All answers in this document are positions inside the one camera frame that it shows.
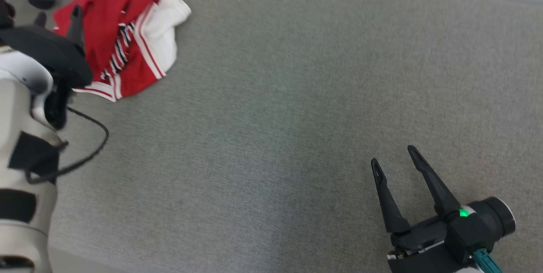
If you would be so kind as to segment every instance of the red cloth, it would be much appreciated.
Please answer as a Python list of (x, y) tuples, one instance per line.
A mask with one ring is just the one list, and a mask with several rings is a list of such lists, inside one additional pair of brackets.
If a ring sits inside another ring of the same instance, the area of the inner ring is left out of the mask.
[[(130, 24), (138, 19), (151, 4), (159, 0), (74, 0), (72, 3), (57, 10), (54, 20), (60, 35), (66, 35), (70, 26), (70, 14), (73, 7), (80, 5), (83, 8), (83, 29), (85, 36), (86, 59), (94, 76), (93, 81), (102, 81), (100, 77), (106, 68), (110, 67), (112, 54), (115, 52), (115, 42), (119, 35), (119, 24)], [(132, 62), (132, 67), (145, 66), (145, 62)], [(138, 86), (131, 91), (136, 93), (147, 87)]]

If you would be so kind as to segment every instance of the black cable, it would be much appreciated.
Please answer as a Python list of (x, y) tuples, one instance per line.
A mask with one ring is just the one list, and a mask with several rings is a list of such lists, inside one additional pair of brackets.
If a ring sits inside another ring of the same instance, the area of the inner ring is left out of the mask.
[[(104, 130), (104, 132), (105, 132), (105, 138), (104, 138), (103, 142), (91, 155), (85, 157), (84, 159), (78, 161), (77, 163), (73, 163), (72, 165), (64, 167), (63, 169), (58, 170), (56, 172), (53, 172), (51, 174), (46, 174), (46, 175), (41, 176), (39, 178), (32, 178), (32, 176), (31, 176), (32, 170), (35, 167), (38, 167), (45, 160), (47, 160), (52, 154), (52, 153), (47, 153), (47, 155), (44, 155), (42, 158), (35, 160), (35, 162), (33, 164), (31, 164), (31, 166), (29, 168), (27, 168), (27, 170), (25, 170), (25, 178), (27, 179), (27, 182), (29, 184), (39, 184), (39, 183), (47, 182), (49, 180), (53, 180), (53, 179), (55, 179), (55, 178), (57, 178), (59, 176), (62, 176), (62, 175), (65, 175), (65, 174), (67, 174), (69, 172), (74, 171), (75, 169), (77, 169), (77, 168), (83, 166), (84, 164), (88, 163), (91, 159), (93, 159), (96, 155), (98, 155), (98, 153), (100, 153), (100, 151), (104, 148), (105, 144), (107, 143), (107, 140), (109, 139), (109, 130), (106, 128), (106, 126), (104, 126), (98, 120), (96, 120), (96, 119), (94, 119), (94, 118), (92, 118), (90, 116), (87, 116), (87, 115), (85, 115), (85, 114), (83, 114), (83, 113), (81, 113), (81, 112), (79, 112), (77, 110), (74, 110), (71, 107), (67, 107), (67, 110), (69, 110), (70, 112), (72, 112), (72, 113), (74, 113), (74, 114), (76, 114), (76, 115), (78, 115), (78, 116), (80, 116), (82, 118), (85, 118), (85, 119), (89, 120), (90, 122), (93, 122), (94, 124), (96, 124), (100, 128), (102, 128), (102, 130)], [(56, 153), (58, 153), (58, 151), (65, 148), (66, 146), (67, 146), (67, 143), (63, 143), (60, 147), (55, 148)]]

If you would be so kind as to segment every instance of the green light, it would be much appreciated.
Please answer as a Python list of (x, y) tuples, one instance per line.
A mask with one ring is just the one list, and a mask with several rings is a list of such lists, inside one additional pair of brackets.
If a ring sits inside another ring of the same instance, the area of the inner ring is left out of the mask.
[(463, 208), (459, 209), (458, 211), (460, 212), (460, 217), (467, 217), (470, 215), (469, 211), (466, 211)]

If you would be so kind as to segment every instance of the teal connector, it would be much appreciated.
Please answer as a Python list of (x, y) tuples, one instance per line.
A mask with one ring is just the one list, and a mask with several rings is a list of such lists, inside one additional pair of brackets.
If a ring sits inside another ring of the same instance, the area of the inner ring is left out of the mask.
[(473, 253), (475, 263), (483, 270), (484, 273), (502, 273), (502, 269), (487, 253), (486, 248), (481, 248)]

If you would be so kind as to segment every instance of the gray tabletop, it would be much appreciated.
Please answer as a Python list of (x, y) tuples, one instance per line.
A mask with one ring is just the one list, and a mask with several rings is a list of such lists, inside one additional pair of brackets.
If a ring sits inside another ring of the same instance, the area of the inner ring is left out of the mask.
[[(111, 140), (59, 181), (51, 243), (131, 271), (385, 273), (370, 169), (411, 223), (498, 196), (493, 253), (541, 271), (543, 11), (500, 0), (184, 0), (178, 61), (139, 95), (74, 106)], [(66, 161), (99, 144), (70, 118)]]

